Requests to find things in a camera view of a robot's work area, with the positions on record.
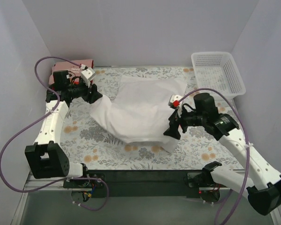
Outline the white t shirt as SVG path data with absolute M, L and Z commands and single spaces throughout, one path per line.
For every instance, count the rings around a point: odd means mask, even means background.
M 151 79 L 122 76 L 114 100 L 106 95 L 90 105 L 90 117 L 125 143 L 159 145 L 173 151 L 178 141 L 163 133 L 174 110 L 168 102 L 183 96 L 187 83 L 179 78 Z

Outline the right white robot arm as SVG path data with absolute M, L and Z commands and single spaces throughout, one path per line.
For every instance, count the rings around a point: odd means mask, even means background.
M 281 173 L 274 169 L 247 141 L 244 130 L 228 114 L 220 113 L 214 98 L 209 93 L 199 93 L 193 98 L 195 108 L 183 103 L 182 96 L 172 95 L 169 106 L 174 109 L 169 117 L 165 136 L 180 139 L 179 128 L 185 133 L 189 127 L 204 130 L 224 146 L 244 167 L 248 177 L 225 169 L 220 162 L 211 162 L 203 167 L 201 174 L 192 180 L 213 186 L 224 185 L 247 198 L 250 205 L 265 216 L 281 205 Z

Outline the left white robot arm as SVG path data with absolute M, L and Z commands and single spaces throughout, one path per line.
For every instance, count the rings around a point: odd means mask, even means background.
M 79 187 L 90 183 L 86 165 L 70 162 L 60 145 L 64 119 L 71 102 L 82 98 L 92 104 L 102 97 L 92 83 L 95 72 L 91 68 L 81 71 L 80 76 L 71 77 L 68 70 L 55 71 L 54 82 L 46 93 L 46 112 L 40 132 L 33 145 L 26 146 L 25 156 L 36 179 L 74 177 Z

